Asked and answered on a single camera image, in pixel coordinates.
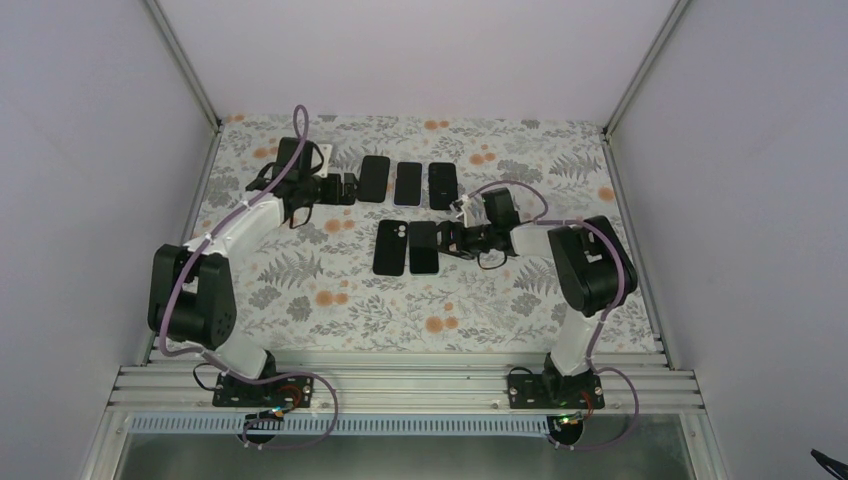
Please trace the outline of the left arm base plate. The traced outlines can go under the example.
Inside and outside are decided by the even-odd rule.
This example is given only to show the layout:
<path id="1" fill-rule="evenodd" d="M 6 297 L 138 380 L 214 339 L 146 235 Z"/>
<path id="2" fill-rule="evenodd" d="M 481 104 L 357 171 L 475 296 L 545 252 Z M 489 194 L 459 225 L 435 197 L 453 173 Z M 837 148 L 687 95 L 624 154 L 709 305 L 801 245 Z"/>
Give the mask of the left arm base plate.
<path id="1" fill-rule="evenodd" d="M 212 405 L 218 408 L 308 408 L 315 381 L 293 376 L 263 385 L 248 384 L 223 374 L 218 376 Z"/>

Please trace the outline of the teal phone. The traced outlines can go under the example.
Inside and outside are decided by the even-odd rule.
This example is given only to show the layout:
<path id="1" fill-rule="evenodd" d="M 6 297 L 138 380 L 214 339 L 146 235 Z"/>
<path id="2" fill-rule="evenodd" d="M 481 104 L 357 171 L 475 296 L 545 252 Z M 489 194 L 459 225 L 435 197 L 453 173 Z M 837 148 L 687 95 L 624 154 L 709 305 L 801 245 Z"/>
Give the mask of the teal phone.
<path id="1" fill-rule="evenodd" d="M 432 221 L 413 221 L 408 225 L 409 270 L 412 275 L 439 272 L 437 225 Z"/>

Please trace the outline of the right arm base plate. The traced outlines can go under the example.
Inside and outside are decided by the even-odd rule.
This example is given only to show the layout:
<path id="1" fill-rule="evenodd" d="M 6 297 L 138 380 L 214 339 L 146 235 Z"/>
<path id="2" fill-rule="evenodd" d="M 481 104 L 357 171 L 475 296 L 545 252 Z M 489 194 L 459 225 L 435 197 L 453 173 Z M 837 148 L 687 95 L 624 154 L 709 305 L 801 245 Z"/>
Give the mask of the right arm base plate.
<path id="1" fill-rule="evenodd" d="M 510 371 L 506 382 L 512 409 L 595 410 L 605 407 L 600 377 L 591 371 L 559 376 L 533 373 L 521 367 Z"/>

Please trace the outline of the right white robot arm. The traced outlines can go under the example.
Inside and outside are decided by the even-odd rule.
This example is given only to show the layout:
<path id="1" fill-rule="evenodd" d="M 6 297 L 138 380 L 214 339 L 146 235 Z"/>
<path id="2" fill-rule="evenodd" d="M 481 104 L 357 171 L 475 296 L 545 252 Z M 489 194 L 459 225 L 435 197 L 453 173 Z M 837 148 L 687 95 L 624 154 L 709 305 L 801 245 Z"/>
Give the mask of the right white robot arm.
<path id="1" fill-rule="evenodd" d="M 610 219 L 523 220 L 510 191 L 497 186 L 481 192 L 486 223 L 470 225 L 470 196 L 455 200 L 453 220 L 438 223 L 440 252 L 477 260 L 491 251 L 505 258 L 539 257 L 552 261 L 566 304 L 577 313 L 566 320 L 546 354 L 541 373 L 522 370 L 509 381 L 515 408 L 565 408 L 603 403 L 593 364 L 595 346 L 611 311 L 638 286 L 638 275 Z"/>

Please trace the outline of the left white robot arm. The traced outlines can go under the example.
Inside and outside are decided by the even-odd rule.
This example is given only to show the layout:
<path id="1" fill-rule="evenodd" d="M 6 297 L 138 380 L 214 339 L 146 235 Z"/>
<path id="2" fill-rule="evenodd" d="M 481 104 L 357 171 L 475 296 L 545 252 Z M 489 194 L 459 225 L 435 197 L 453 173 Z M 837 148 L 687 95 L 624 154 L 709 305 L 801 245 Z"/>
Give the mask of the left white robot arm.
<path id="1" fill-rule="evenodd" d="M 357 177 L 327 168 L 324 146 L 286 137 L 276 160 L 260 169 L 238 206 L 216 227 L 156 251 L 147 322 L 164 355 L 199 354 L 238 381 L 239 392 L 252 404 L 263 405 L 276 396 L 279 380 L 272 372 L 271 353 L 236 330 L 232 270 L 268 233 L 292 225 L 297 211 L 355 203 Z"/>

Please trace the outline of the black phone case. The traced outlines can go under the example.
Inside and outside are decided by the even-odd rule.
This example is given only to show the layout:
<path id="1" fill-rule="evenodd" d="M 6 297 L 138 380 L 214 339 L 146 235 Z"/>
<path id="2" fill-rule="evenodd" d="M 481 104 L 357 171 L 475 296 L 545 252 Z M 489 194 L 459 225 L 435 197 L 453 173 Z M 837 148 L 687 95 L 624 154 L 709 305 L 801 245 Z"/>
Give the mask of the black phone case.
<path id="1" fill-rule="evenodd" d="M 372 271 L 380 276 L 401 276 L 405 271 L 408 224 L 399 220 L 378 223 Z"/>

